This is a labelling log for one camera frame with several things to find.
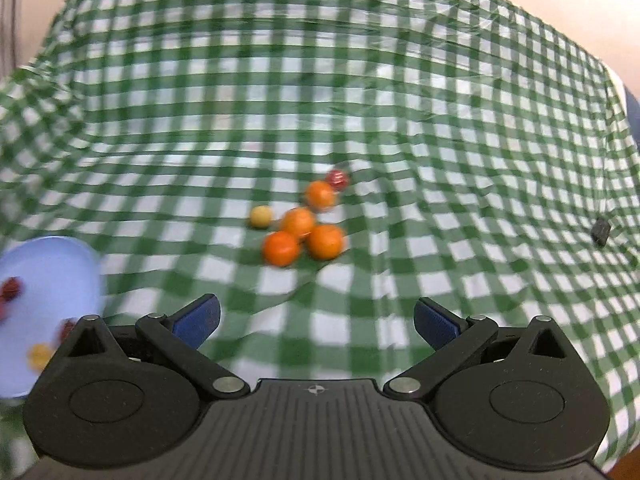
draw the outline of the yellow ball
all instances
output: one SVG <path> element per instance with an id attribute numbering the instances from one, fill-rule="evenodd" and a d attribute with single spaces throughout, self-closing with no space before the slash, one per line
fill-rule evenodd
<path id="1" fill-rule="evenodd" d="M 29 348 L 29 351 L 27 352 L 27 362 L 29 363 L 31 370 L 36 373 L 40 373 L 44 370 L 45 366 L 47 366 L 52 355 L 53 350 L 48 345 L 45 345 L 44 343 L 37 343 Z"/>
<path id="2" fill-rule="evenodd" d="M 257 229 L 266 229 L 269 227 L 271 220 L 273 220 L 273 213 L 268 205 L 259 205 L 258 207 L 251 209 L 249 222 L 252 227 Z"/>

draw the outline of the red berry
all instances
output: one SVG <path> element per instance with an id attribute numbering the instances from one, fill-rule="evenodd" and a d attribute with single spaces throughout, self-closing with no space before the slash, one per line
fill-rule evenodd
<path id="1" fill-rule="evenodd" d="M 14 298 L 17 298 L 22 291 L 22 283 L 15 276 L 9 278 L 2 284 L 2 288 L 0 288 L 0 296 L 5 301 L 11 301 Z"/>
<path id="2" fill-rule="evenodd" d="M 349 184 L 349 178 L 342 170 L 331 170 L 325 180 L 336 191 L 342 191 Z"/>
<path id="3" fill-rule="evenodd" d="M 74 329 L 76 326 L 76 322 L 72 319 L 65 319 L 65 323 L 60 328 L 60 332 L 58 333 L 58 344 L 62 344 L 62 342 L 66 339 L 66 336 Z"/>

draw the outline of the gingham tablecloth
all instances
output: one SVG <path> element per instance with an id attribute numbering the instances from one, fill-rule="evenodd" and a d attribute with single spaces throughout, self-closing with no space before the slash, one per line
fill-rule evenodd
<path id="1" fill-rule="evenodd" d="M 597 463 L 639 441 L 640 158 L 603 65 L 508 2 L 68 0 L 0 92 L 0 141 L 2 248 L 84 240 L 114 322 L 213 292 L 202 350 L 249 382 L 383 381 L 430 352 L 420 296 L 545 314 L 610 400 Z M 265 266 L 250 208 L 334 164 L 348 250 Z M 4 410 L 15 473 L 33 455 Z"/>

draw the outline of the yellow fruit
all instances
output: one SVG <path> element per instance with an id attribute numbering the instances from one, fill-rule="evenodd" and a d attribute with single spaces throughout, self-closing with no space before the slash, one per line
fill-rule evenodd
<path id="1" fill-rule="evenodd" d="M 44 370 L 45 366 L 51 359 L 53 355 L 53 350 L 49 347 L 49 345 L 45 345 L 44 343 L 37 343 L 29 348 L 29 352 L 27 354 L 27 359 L 29 361 L 29 366 L 31 369 L 40 373 Z"/>
<path id="2" fill-rule="evenodd" d="M 280 222 L 280 229 L 296 238 L 306 238 L 316 225 L 316 219 L 306 207 L 297 207 L 287 211 Z"/>
<path id="3" fill-rule="evenodd" d="M 272 219 L 273 213 L 271 213 L 271 208 L 268 205 L 254 207 L 249 215 L 249 223 L 256 229 L 266 229 Z"/>

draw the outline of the small fruit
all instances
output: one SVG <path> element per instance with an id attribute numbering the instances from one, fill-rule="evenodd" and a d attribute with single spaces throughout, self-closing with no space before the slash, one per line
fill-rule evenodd
<path id="1" fill-rule="evenodd" d="M 280 230 L 294 235 L 296 238 L 306 238 L 316 225 L 314 214 L 306 207 L 290 209 L 280 222 Z"/>
<path id="2" fill-rule="evenodd" d="M 5 301 L 11 301 L 14 298 L 17 298 L 22 291 L 22 283 L 15 276 L 10 277 L 8 280 L 5 280 L 0 288 L 0 296 Z"/>
<path id="3" fill-rule="evenodd" d="M 308 185 L 305 193 L 306 203 L 316 211 L 326 211 L 335 205 L 335 192 L 324 180 L 316 180 Z"/>
<path id="4" fill-rule="evenodd" d="M 273 213 L 271 213 L 271 208 L 268 205 L 254 207 L 249 215 L 249 223 L 256 229 L 266 229 L 272 219 Z"/>
<path id="5" fill-rule="evenodd" d="M 29 348 L 29 352 L 27 354 L 29 366 L 34 372 L 40 373 L 44 370 L 45 366 L 47 366 L 52 355 L 53 350 L 49 345 L 37 343 Z"/>
<path id="6" fill-rule="evenodd" d="M 324 180 L 336 191 L 342 191 L 349 185 L 349 178 L 343 170 L 331 170 Z"/>
<path id="7" fill-rule="evenodd" d="M 276 231 L 264 238 L 262 257 L 271 265 L 286 267 L 300 254 L 298 239 L 287 232 Z"/>
<path id="8" fill-rule="evenodd" d="M 61 345 L 62 342 L 66 339 L 71 331 L 76 326 L 76 322 L 73 319 L 65 319 L 62 327 L 60 327 L 60 332 L 58 332 L 58 344 Z"/>
<path id="9" fill-rule="evenodd" d="M 311 229 L 306 248 L 316 260 L 333 260 L 344 249 L 344 232 L 335 225 L 319 225 Z"/>

